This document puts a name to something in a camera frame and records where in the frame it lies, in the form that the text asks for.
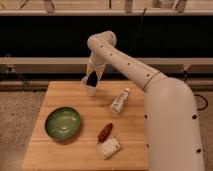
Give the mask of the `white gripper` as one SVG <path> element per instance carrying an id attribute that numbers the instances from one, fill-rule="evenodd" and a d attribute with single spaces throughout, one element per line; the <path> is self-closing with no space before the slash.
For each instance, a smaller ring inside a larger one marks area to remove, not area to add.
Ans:
<path id="1" fill-rule="evenodd" d="M 101 79 L 104 72 L 104 61 L 103 60 L 95 60 L 90 58 L 87 63 L 87 72 L 89 75 L 86 84 L 88 86 L 96 87 L 98 78 Z"/>

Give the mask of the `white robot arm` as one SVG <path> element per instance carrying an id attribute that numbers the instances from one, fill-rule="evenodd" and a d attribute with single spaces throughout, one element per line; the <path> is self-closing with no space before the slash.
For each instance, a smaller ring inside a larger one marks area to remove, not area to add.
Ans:
<path id="1" fill-rule="evenodd" d="M 199 116 L 191 88 L 117 50 L 111 31 L 87 40 L 88 72 L 101 75 L 109 63 L 145 92 L 149 171 L 205 171 Z"/>

